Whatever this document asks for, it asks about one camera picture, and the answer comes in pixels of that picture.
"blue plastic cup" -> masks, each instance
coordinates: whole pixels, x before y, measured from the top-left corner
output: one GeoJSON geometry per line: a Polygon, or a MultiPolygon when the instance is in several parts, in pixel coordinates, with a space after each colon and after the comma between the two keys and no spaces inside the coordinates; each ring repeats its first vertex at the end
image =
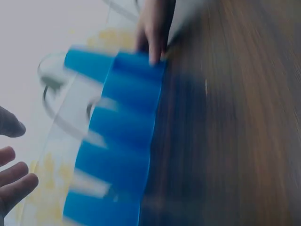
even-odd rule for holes
{"type": "Polygon", "coordinates": [[[117,194],[140,200],[146,186],[149,150],[134,150],[106,140],[107,148],[83,142],[75,168],[112,184],[117,194]]]}
{"type": "Polygon", "coordinates": [[[96,107],[89,128],[116,143],[135,149],[148,149],[154,126],[155,114],[145,115],[119,106],[118,111],[96,107]]]}
{"type": "Polygon", "coordinates": [[[72,47],[66,54],[64,66],[99,83],[104,83],[114,57],[100,52],[72,47]]]}
{"type": "Polygon", "coordinates": [[[139,211],[138,202],[112,202],[69,192],[63,215],[87,226],[136,226],[139,211]]]}

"person's hand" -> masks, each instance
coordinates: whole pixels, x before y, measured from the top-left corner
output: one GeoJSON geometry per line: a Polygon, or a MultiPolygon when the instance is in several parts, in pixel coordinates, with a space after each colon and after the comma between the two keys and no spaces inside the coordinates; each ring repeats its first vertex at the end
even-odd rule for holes
{"type": "Polygon", "coordinates": [[[175,0],[146,0],[141,11],[136,37],[136,50],[146,51],[150,63],[157,63],[166,52],[175,0]]]}
{"type": "MultiPolygon", "coordinates": [[[[24,133],[25,126],[12,113],[0,106],[0,135],[19,137],[24,133]]],[[[0,167],[15,157],[12,147],[0,149],[0,167]]],[[[11,209],[31,193],[38,183],[35,174],[28,174],[28,167],[24,162],[0,172],[0,226],[4,225],[4,217],[11,209]]]]}

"wooden surface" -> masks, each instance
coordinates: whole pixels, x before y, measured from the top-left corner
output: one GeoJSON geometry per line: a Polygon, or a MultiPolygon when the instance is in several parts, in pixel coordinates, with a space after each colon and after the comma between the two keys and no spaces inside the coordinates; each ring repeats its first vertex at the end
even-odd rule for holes
{"type": "Polygon", "coordinates": [[[171,51],[140,225],[300,226],[301,1],[205,3],[171,51]]]}

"stack of blue cups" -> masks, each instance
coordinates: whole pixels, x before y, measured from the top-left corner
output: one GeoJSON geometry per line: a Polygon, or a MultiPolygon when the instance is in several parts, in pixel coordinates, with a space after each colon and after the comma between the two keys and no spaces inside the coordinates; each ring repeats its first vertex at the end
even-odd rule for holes
{"type": "Polygon", "coordinates": [[[89,129],[104,137],[106,147],[82,141],[75,169],[106,181],[127,198],[114,201],[69,191],[63,215],[80,225],[136,226],[166,63],[150,66],[143,53],[111,57],[72,48],[64,65],[104,84],[102,98],[118,103],[117,110],[97,106],[93,111],[89,129]]]}

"yellow pattern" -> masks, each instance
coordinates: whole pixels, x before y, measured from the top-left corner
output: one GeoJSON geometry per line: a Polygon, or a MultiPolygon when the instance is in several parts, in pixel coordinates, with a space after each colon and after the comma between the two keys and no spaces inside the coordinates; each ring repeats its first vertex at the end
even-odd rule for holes
{"type": "Polygon", "coordinates": [[[63,225],[63,204],[72,179],[73,166],[62,163],[55,169],[55,160],[51,153],[45,155],[41,164],[32,162],[31,166],[34,165],[34,173],[40,182],[26,201],[36,207],[34,216],[37,225],[63,225]]]}
{"type": "Polygon", "coordinates": [[[134,36],[131,32],[107,29],[100,31],[97,36],[87,40],[90,48],[101,48],[105,51],[115,51],[116,48],[125,50],[134,49],[134,36]]]}

